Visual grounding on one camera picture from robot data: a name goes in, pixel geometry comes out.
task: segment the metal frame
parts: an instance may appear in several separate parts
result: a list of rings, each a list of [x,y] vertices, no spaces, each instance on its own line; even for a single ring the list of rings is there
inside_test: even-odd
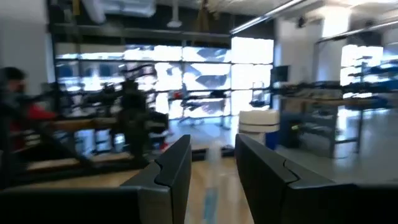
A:
[[[186,42],[183,41],[182,42],[182,48],[181,51],[183,50],[185,46]],[[274,63],[233,63],[233,62],[195,62],[195,61],[184,61],[183,58],[181,58],[181,60],[171,60],[171,61],[159,61],[159,60],[125,60],[123,58],[119,59],[111,59],[111,60],[106,60],[106,59],[81,59],[81,58],[55,58],[54,59],[54,63],[58,63],[58,62],[78,62],[78,64],[81,64],[82,62],[106,62],[106,63],[136,63],[136,62],[140,62],[140,63],[178,63],[180,64],[180,67],[182,69],[182,82],[183,82],[183,76],[185,74],[185,64],[187,63],[201,63],[201,64],[224,64],[224,65],[230,65],[230,88],[228,89],[223,89],[223,91],[228,91],[228,92],[233,92],[233,91],[243,91],[243,90],[268,90],[269,87],[266,88],[248,88],[248,89],[232,89],[232,66],[233,65],[271,65],[272,67],[274,66]],[[207,92],[207,91],[215,91],[215,90],[219,90],[219,89],[209,89],[209,90],[189,90],[190,93],[194,93],[194,92]],[[170,90],[159,90],[156,91],[155,93],[168,93]],[[231,116],[232,115],[232,103],[230,103],[230,112],[229,114],[225,115],[225,116]]]

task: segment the wooden floor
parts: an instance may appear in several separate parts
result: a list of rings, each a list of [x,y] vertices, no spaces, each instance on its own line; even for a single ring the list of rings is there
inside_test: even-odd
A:
[[[117,187],[137,173],[138,171],[134,170],[32,184],[23,187]],[[188,197],[186,223],[202,223],[207,173],[208,164],[206,162],[192,163],[192,178]],[[223,173],[220,179],[221,186],[217,211],[217,224],[253,223],[233,159],[223,159]]]

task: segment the wooden table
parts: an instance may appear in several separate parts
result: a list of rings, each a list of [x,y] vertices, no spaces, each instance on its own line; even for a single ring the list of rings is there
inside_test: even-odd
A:
[[[187,222],[200,224],[203,218],[203,202],[206,192],[206,162],[192,163],[190,193],[188,196]],[[91,177],[80,177],[55,182],[26,185],[22,187],[117,187],[132,176],[137,170],[104,174]],[[218,206],[217,224],[251,224],[253,223],[248,203],[242,190],[234,159],[223,159],[223,174],[220,177],[221,187]]]
[[[117,122],[116,118],[93,118],[56,121],[52,123],[52,126],[62,131],[80,131],[85,129],[114,128]]]

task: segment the table leg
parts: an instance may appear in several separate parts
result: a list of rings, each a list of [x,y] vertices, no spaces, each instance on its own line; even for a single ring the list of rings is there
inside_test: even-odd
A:
[[[330,131],[330,136],[329,136],[329,140],[330,140],[330,145],[329,145],[329,158],[334,159],[335,158],[335,152],[336,152],[336,133],[337,133],[337,121],[338,121],[338,106],[336,106],[333,110],[333,117],[332,117],[332,128]]]
[[[358,129],[357,129],[357,134],[356,134],[356,149],[355,149],[355,153],[359,153],[360,150],[361,150],[362,129],[363,129],[363,110],[360,110],[359,111]]]
[[[224,110],[225,110],[225,105],[226,105],[226,98],[220,101],[221,102],[221,110],[223,114],[221,115],[221,123],[219,126],[224,129],[224,130],[230,130],[230,127],[225,126],[225,115],[224,115]]]

